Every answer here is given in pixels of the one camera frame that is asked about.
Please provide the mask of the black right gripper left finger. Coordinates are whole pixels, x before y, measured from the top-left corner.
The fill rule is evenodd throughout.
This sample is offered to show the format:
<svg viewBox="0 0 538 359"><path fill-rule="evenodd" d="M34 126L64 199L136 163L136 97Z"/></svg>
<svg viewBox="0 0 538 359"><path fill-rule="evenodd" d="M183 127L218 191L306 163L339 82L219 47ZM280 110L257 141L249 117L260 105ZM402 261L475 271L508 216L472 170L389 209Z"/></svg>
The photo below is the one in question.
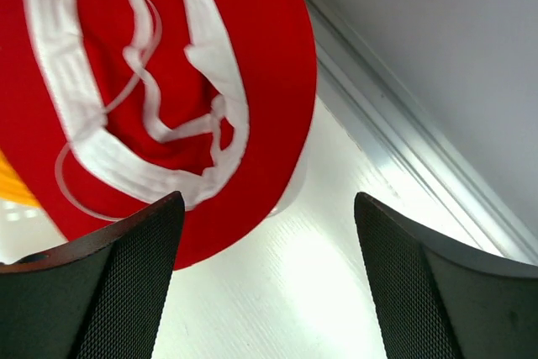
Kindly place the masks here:
<svg viewBox="0 0 538 359"><path fill-rule="evenodd" d="M182 234L173 192L1 266L3 358L150 358Z"/></svg>

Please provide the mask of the red bucket hat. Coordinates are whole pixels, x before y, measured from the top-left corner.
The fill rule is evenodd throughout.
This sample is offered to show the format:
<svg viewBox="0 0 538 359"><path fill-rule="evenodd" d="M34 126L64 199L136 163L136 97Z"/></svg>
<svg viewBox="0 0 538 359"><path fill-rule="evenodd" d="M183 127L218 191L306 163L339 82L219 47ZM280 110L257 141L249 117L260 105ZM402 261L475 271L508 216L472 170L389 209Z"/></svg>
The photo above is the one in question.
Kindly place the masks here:
<svg viewBox="0 0 538 359"><path fill-rule="evenodd" d="M176 269L281 206L316 81L304 0L1 0L1 152L68 240L179 192Z"/></svg>

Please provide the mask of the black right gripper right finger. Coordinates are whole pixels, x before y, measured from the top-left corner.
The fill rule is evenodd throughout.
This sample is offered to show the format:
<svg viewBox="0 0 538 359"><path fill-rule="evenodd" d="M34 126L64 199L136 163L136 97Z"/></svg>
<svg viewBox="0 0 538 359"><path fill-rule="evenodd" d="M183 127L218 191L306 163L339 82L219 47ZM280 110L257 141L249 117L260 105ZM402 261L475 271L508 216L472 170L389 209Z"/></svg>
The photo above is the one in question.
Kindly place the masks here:
<svg viewBox="0 0 538 359"><path fill-rule="evenodd" d="M367 193L354 215L389 358L535 358L537 268L432 230Z"/></svg>

